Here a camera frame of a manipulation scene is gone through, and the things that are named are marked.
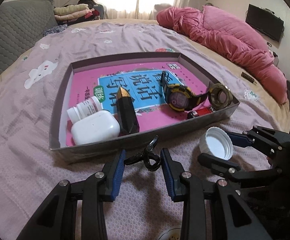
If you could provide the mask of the white earbuds case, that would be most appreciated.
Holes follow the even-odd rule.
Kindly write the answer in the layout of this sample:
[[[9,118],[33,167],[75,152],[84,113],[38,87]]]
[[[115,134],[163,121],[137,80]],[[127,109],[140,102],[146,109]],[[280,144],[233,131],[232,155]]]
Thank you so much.
[[[116,118],[106,110],[96,112],[72,125],[75,145],[91,144],[117,138],[121,128]]]

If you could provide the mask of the red black lighter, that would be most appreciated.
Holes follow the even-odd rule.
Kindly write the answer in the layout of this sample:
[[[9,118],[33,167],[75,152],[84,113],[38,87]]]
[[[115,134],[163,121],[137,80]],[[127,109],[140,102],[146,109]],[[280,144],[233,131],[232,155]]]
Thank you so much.
[[[190,111],[187,114],[187,120],[214,113],[216,110],[213,107],[206,107],[195,111]]]

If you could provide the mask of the black wall television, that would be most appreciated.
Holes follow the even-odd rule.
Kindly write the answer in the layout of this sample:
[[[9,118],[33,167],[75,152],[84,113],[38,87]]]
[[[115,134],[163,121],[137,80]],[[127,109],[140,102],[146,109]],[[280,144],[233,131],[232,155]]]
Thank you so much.
[[[284,21],[272,11],[249,4],[245,22],[272,40],[280,42],[284,32]]]

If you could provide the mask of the stack of folded clothes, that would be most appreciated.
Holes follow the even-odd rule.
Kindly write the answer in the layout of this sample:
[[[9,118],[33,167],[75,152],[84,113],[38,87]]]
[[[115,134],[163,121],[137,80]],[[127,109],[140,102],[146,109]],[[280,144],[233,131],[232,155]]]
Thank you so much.
[[[54,8],[54,17],[58,25],[73,25],[82,22],[104,19],[104,7],[94,0],[79,0],[76,5]]]

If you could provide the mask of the pink quilted duvet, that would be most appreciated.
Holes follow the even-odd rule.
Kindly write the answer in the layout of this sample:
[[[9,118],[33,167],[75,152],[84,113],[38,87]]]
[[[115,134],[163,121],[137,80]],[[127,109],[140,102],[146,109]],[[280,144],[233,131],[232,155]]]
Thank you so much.
[[[169,7],[156,16],[160,26],[215,51],[255,77],[279,104],[287,102],[287,80],[274,65],[266,41],[246,22],[213,6]]]

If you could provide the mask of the black gold lipstick tube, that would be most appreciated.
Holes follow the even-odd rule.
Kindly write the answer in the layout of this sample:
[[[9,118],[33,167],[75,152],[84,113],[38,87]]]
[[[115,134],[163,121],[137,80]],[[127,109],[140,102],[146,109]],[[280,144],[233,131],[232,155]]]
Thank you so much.
[[[116,109],[121,133],[138,133],[140,131],[140,126],[136,117],[133,101],[129,92],[123,87],[119,87],[117,91]]]

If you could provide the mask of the black yellow digital watch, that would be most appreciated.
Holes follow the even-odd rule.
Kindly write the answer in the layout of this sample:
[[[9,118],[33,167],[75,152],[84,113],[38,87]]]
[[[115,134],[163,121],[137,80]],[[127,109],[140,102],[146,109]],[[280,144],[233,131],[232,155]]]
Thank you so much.
[[[209,90],[204,94],[197,95],[185,85],[169,83],[168,78],[169,74],[163,71],[160,84],[163,89],[164,100],[170,108],[177,112],[192,111],[209,97]]]

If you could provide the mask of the small white pill bottle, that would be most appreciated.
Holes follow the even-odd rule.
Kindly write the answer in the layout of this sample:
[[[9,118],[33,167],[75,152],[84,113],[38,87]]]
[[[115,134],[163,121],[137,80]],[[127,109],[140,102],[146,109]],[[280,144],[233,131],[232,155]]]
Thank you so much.
[[[72,124],[87,118],[88,116],[95,114],[102,110],[101,103],[95,97],[89,97],[81,103],[78,103],[76,106],[71,107],[67,110],[67,115],[69,116]]]

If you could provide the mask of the grey quilted headboard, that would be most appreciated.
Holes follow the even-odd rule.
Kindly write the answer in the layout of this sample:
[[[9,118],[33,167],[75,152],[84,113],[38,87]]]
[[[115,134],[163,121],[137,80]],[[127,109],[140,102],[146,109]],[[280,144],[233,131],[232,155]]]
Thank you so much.
[[[0,75],[57,25],[54,0],[17,0],[0,5]]]

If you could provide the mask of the shallow cardboard box tray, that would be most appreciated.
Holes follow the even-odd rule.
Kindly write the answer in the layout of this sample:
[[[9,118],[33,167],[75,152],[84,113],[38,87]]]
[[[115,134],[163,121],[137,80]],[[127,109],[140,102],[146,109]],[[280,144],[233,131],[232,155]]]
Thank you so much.
[[[161,140],[180,137],[210,124],[230,118],[239,106],[233,99],[224,109],[188,119],[187,114],[172,110],[164,100],[159,83],[168,73],[169,84],[182,84],[194,94],[203,94],[217,83],[201,63],[182,53],[145,52],[95,57],[69,64],[54,103],[50,125],[50,149],[68,162],[121,148],[144,146],[154,136]],[[89,96],[96,96],[101,108],[116,115],[116,94],[126,89],[133,101],[140,130],[138,133],[104,139],[78,146],[74,143],[67,110]]]

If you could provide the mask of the white plastic bottle cap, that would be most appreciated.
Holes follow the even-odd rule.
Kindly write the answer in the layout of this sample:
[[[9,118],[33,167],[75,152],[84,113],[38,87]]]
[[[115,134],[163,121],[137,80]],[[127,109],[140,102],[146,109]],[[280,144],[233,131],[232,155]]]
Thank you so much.
[[[200,137],[199,149],[214,157],[229,160],[233,156],[233,143],[229,135],[218,127],[211,127]]]

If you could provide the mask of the purple patterned bed sheet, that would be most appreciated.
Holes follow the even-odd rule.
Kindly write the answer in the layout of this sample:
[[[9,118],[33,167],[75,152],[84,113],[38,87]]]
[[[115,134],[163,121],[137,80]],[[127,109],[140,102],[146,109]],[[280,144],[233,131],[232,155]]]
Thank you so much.
[[[71,62],[93,57],[173,50],[208,70],[240,101],[230,119],[215,126],[242,132],[253,125],[284,132],[290,130],[289,103],[277,102],[258,83],[240,79],[241,69],[216,53],[157,24],[78,24],[48,35],[24,53],[0,77],[0,237],[16,239],[34,211],[62,179],[81,181],[101,170],[113,156],[67,165],[64,157],[50,151],[52,109],[61,80]],[[53,63],[51,74],[25,88],[31,70]],[[161,142],[185,169],[216,180],[196,162],[198,142],[207,129]],[[140,163],[126,167],[120,194],[105,203],[109,239],[157,239],[163,231],[181,224],[182,204],[167,195],[161,169],[148,172]]]

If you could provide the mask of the pink blue children's book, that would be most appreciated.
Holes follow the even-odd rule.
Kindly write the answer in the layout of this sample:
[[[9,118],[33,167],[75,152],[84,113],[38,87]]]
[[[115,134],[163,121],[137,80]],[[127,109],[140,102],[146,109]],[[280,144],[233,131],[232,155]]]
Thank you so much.
[[[165,103],[159,83],[163,71],[169,74],[169,83],[181,83],[197,95],[208,89],[208,83],[203,83],[176,61],[112,65],[75,73],[69,107],[96,96],[102,109],[116,115],[116,94],[119,87],[123,87],[132,98],[142,132],[184,121],[187,118],[185,112],[178,113]]]

